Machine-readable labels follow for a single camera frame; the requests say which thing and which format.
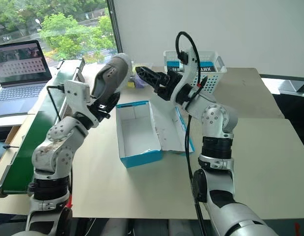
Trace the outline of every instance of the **beige tabletop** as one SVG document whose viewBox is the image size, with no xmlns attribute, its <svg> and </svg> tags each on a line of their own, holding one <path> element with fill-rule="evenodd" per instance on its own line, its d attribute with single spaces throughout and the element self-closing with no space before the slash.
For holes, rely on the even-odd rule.
<svg viewBox="0 0 304 236">
<path fill-rule="evenodd" d="M 240 78 L 240 70 L 244 71 L 246 89 L 262 87 L 261 83 L 250 82 L 261 81 L 254 69 L 231 70 L 236 78 Z M 226 88 L 224 92 L 219 91 L 226 83 L 231 86 L 231 81 L 225 82 L 224 79 L 227 77 L 222 79 L 216 94 L 220 102 L 230 102 L 234 98 L 227 100 L 227 96 L 232 92 Z M 126 88 L 122 91 L 120 103 L 146 100 L 151 92 L 151 88 Z M 235 199 L 251 207 L 263 219 L 304 218 L 304 147 L 299 137 L 290 122 L 282 118 L 271 96 L 264 94 L 262 99 L 252 101 L 242 97 L 246 93 L 239 92 L 235 95 L 243 107 L 236 107 L 239 123 L 234 130 L 233 143 Z M 265 104 L 275 106 L 267 110 L 268 116 L 260 118 L 263 114 L 261 107 Z M 257 105 L 260 107 L 257 113 L 247 109 Z M 30 120 L 26 121 L 28 123 L 21 127 L 13 142 L 17 142 L 28 128 Z M 196 148 L 191 155 L 195 171 L 202 146 L 201 125 L 196 120 L 192 121 L 191 138 Z M 74 217 L 196 219 L 184 156 L 166 152 L 161 161 L 126 169 L 119 160 L 117 145 L 113 110 L 110 119 L 89 131 L 76 152 L 73 162 Z M 0 175 L 12 154 L 5 153 L 0 162 Z M 25 196 L 0 199 L 0 213 L 27 212 L 28 198 Z"/>
</svg>

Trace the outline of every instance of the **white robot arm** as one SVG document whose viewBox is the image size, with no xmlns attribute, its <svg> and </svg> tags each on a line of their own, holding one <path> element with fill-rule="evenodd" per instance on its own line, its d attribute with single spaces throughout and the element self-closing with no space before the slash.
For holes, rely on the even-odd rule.
<svg viewBox="0 0 304 236">
<path fill-rule="evenodd" d="M 189 84 L 196 75 L 198 57 L 193 48 L 182 53 L 185 56 L 183 76 L 172 70 L 165 74 L 146 67 L 136 67 L 136 71 L 158 96 L 181 105 L 202 123 L 203 147 L 198 158 L 201 168 L 192 178 L 194 200 L 204 203 L 218 236 L 277 236 L 248 206 L 234 200 L 231 146 L 237 115 L 232 108 L 217 103 L 212 95 Z"/>
<path fill-rule="evenodd" d="M 69 175 L 76 150 L 82 145 L 90 128 L 96 128 L 120 98 L 120 91 L 132 74 L 126 54 L 117 54 L 98 72 L 94 89 L 87 84 L 65 81 L 66 94 L 72 116 L 65 117 L 51 127 L 46 139 L 33 152 L 33 182 L 28 191 L 30 212 L 25 232 L 17 236 L 69 235 L 72 211 L 69 201 Z"/>
</svg>

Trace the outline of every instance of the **white panel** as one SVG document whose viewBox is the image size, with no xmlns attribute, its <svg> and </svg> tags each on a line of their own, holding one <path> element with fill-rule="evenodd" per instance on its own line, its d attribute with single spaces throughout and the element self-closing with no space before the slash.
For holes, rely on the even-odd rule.
<svg viewBox="0 0 304 236">
<path fill-rule="evenodd" d="M 183 30 L 226 67 L 304 77 L 304 0 L 115 0 L 115 8 L 123 51 L 135 62 L 163 65 Z"/>
</svg>

